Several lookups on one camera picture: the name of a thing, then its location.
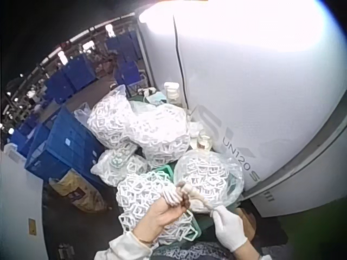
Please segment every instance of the white plastic part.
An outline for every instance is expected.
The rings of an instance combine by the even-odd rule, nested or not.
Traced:
[[[124,213],[119,221],[124,232],[132,230],[147,213],[150,205],[160,198],[163,189],[176,187],[165,172],[149,172],[141,175],[129,174],[118,185],[116,199]],[[154,243],[170,245],[182,239],[195,239],[197,231],[191,225],[192,214],[187,211],[177,221],[166,226]]]

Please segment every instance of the black line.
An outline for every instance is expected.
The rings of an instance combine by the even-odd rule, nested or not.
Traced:
[[[172,18],[173,18],[173,28],[175,30],[176,54],[177,54],[179,69],[181,71],[181,77],[182,77],[182,88],[183,88],[184,101],[185,101],[185,104],[187,105],[187,109],[189,109],[188,101],[187,101],[187,95],[185,93],[185,81],[184,81],[182,63],[181,63],[181,58],[179,56],[179,51],[178,51],[178,35],[177,35],[177,27],[176,27],[175,16],[173,15]]]

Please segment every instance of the plastic bag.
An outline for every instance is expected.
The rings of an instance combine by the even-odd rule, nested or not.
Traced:
[[[61,180],[49,178],[49,185],[82,211],[91,213],[106,210],[106,203],[99,191],[74,169]]]
[[[185,111],[170,104],[131,118],[127,134],[143,148],[152,168],[180,158],[190,142]]]
[[[147,172],[148,164],[144,158],[133,155],[121,164],[116,154],[115,150],[106,150],[91,168],[91,173],[98,175],[107,185],[117,187],[128,174]]]
[[[212,206],[235,202],[245,183],[242,167],[234,159],[200,149],[188,151],[178,160],[173,182],[178,184],[181,180],[190,183]],[[191,208],[208,212],[197,200],[192,201]]]
[[[129,104],[135,115],[156,109],[156,106],[141,101],[129,101]]]
[[[117,149],[129,141],[126,127],[133,116],[125,86],[121,85],[94,106],[88,128],[104,146]]]
[[[91,115],[91,109],[87,102],[84,102],[78,109],[74,111],[75,118],[85,127],[88,128],[88,119]]]

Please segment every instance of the blue crate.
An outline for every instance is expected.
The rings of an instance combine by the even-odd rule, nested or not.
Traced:
[[[74,57],[62,69],[76,92],[97,79],[92,63],[85,54]]]
[[[27,156],[29,154],[31,145],[33,144],[33,141],[34,141],[34,136],[35,136],[35,132],[31,138],[26,140],[25,144],[21,148],[17,149],[18,153],[23,155],[25,158],[27,158]]]
[[[64,103],[75,93],[72,83],[63,70],[57,70],[46,80],[45,85],[47,86],[48,96],[54,98],[58,104]]]
[[[73,168],[95,187],[101,187],[104,183],[90,169],[103,151],[93,134],[62,107],[51,129],[40,125],[35,131],[25,168],[44,180],[60,179]]]
[[[45,181],[49,178],[60,179],[71,168],[50,153],[47,147],[49,133],[50,130],[46,126],[37,126],[24,166],[26,170]]]
[[[10,142],[17,145],[17,150],[20,150],[27,141],[27,137],[23,135],[19,130],[15,129],[11,138]]]
[[[117,35],[117,39],[119,42],[119,50],[117,51],[123,54],[125,61],[137,61],[137,54],[135,52],[132,38],[130,38],[130,34],[125,33]]]
[[[37,126],[37,120],[38,116],[35,114],[30,114],[24,121],[25,124],[27,124],[31,129],[33,129],[35,126]]]
[[[138,60],[141,60],[143,57],[142,57],[142,52],[140,49],[140,44],[139,44],[139,41],[137,39],[136,31],[134,31],[134,30],[129,31],[129,34],[130,34],[130,38],[132,40],[132,44],[133,44],[134,49],[135,49],[136,56],[137,56]]]
[[[31,130],[33,130],[33,128],[31,126],[27,125],[25,122],[23,122],[21,124],[21,126],[19,126],[19,128],[18,128],[18,131],[25,136],[30,134]]]
[[[113,38],[108,38],[105,41],[106,44],[106,48],[108,51],[118,51],[120,50],[120,46],[119,46],[119,42],[117,37],[113,37]]]
[[[120,66],[120,71],[123,75],[126,85],[141,81],[141,76],[135,62],[126,62]]]
[[[125,84],[124,79],[123,79],[123,76],[122,76],[121,71],[120,71],[119,69],[116,69],[116,70],[114,71],[113,76],[114,76],[114,79],[117,81],[117,84],[118,84],[118,85],[123,85],[123,84]]]

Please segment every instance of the gloved hand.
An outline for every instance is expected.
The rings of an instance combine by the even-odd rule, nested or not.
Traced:
[[[212,217],[219,242],[231,252],[247,241],[242,219],[238,215],[231,213],[224,206],[218,206],[213,210]]]

